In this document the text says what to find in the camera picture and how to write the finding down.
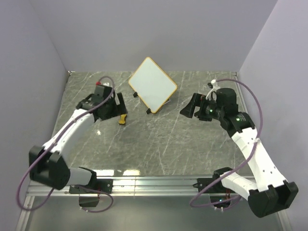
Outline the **yellow black whiteboard eraser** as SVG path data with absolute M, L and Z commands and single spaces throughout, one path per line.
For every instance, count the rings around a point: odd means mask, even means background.
M 121 114 L 118 123 L 120 125 L 125 125 L 126 124 L 126 119 L 127 119 L 127 114 Z

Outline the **yellow framed whiteboard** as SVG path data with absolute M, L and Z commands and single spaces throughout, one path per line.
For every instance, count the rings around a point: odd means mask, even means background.
M 178 88 L 169 75 L 150 57 L 143 60 L 128 83 L 147 108 L 151 109 L 152 114 L 157 113 Z

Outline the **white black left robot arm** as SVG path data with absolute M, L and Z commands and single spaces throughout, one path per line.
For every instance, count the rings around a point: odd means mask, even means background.
M 29 151 L 29 176 L 51 188 L 81 187 L 85 193 L 97 189 L 97 173 L 84 167 L 70 168 L 67 164 L 70 150 L 82 134 L 97 120 L 105 121 L 127 114 L 122 93 L 98 84 L 94 93 L 81 100 L 65 125 L 43 146 Z

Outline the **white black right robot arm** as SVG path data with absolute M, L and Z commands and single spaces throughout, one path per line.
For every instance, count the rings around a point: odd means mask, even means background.
M 207 95 L 194 93 L 180 114 L 201 121 L 217 120 L 227 131 L 242 152 L 245 160 L 235 169 L 225 167 L 213 174 L 213 180 L 190 201 L 208 189 L 217 192 L 229 189 L 248 201 L 249 207 L 258 218 L 289 208 L 298 193 L 298 187 L 280 173 L 259 139 L 260 130 L 251 117 L 240 112 L 236 93 L 231 88 L 211 90 Z

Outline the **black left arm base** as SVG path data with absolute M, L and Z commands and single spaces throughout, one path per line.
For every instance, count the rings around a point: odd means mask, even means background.
M 79 195 L 78 202 L 80 207 L 94 208 L 99 204 L 103 195 L 108 196 L 111 199 L 111 205 L 113 204 L 112 189 L 112 179 L 97 179 L 93 186 L 70 186 L 68 193 Z

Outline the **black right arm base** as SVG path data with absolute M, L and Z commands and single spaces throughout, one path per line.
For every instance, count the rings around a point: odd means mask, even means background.
M 192 186 L 194 188 L 198 189 L 198 192 L 200 192 L 201 190 L 203 190 L 205 187 L 207 187 L 209 184 L 211 184 L 214 180 L 218 179 L 220 177 L 220 175 L 231 171 L 232 168 L 230 167 L 224 167 L 218 170 L 215 170 L 213 173 L 212 178 L 198 178 L 197 182 L 195 184 L 193 184 Z M 225 195 L 221 198 L 217 197 L 217 196 L 210 196 L 210 201 L 211 203 L 216 203 L 214 206 L 215 209 L 221 210 L 221 212 L 224 209 L 229 209 L 231 208 L 233 205 L 236 205 L 239 202 L 239 199 L 237 197 L 231 198 L 230 193 L 232 193 L 233 191 L 230 189 L 227 189 L 225 187 L 222 186 L 221 181 L 217 184 L 215 184 L 214 186 L 211 186 L 206 193 L 225 193 Z

